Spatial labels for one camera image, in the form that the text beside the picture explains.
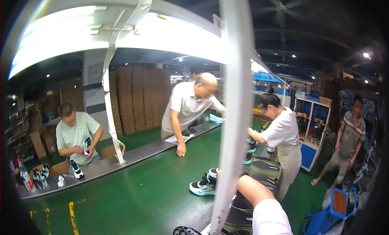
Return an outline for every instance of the ceiling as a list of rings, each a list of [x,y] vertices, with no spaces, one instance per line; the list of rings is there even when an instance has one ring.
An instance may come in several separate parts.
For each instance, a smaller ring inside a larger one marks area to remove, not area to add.
[[[218,0],[166,0],[212,21],[219,14]],[[255,34],[255,48],[275,74],[291,75],[306,81],[318,71],[333,75],[335,63],[355,78],[375,81],[377,65],[387,58],[387,48],[377,26],[362,9],[349,0],[249,0]],[[368,52],[371,60],[363,57]],[[115,70],[131,65],[162,63],[175,70],[183,54],[158,50],[119,48],[110,64]],[[61,55],[39,62],[25,71],[33,72],[32,85],[63,72],[80,74],[83,52]],[[217,71],[219,64],[196,57],[185,65]],[[16,77],[14,82],[21,82]]]

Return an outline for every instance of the apron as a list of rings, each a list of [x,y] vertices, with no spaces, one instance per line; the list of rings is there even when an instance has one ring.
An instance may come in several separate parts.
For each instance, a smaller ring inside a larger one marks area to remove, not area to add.
[[[277,156],[282,171],[278,182],[277,196],[283,200],[289,186],[296,179],[301,166],[301,150],[299,145],[290,145],[282,142],[277,146]]]

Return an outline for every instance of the hair bun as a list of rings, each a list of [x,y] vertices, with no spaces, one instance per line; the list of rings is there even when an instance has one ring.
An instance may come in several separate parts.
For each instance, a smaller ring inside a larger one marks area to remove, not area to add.
[[[271,87],[271,84],[269,84],[269,86],[267,87],[266,92],[268,94],[273,94],[274,93],[274,89],[273,89],[273,87]]]

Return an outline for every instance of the plastic bottle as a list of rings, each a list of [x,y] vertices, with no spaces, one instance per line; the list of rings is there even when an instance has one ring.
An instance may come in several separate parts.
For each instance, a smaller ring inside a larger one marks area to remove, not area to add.
[[[18,158],[17,161],[19,163],[20,177],[22,177],[22,179],[24,180],[23,183],[26,185],[28,190],[35,192],[36,188],[32,180],[30,179],[30,175],[28,174],[26,168],[23,165],[22,159]]]

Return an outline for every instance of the blue sign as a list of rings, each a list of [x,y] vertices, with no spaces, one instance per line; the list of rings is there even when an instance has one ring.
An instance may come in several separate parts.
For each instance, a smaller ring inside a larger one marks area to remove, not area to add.
[[[255,80],[264,80],[264,81],[270,81],[270,82],[278,82],[278,83],[284,83],[282,82],[279,78],[270,75],[269,73],[266,72],[257,72],[254,73],[254,79]]]

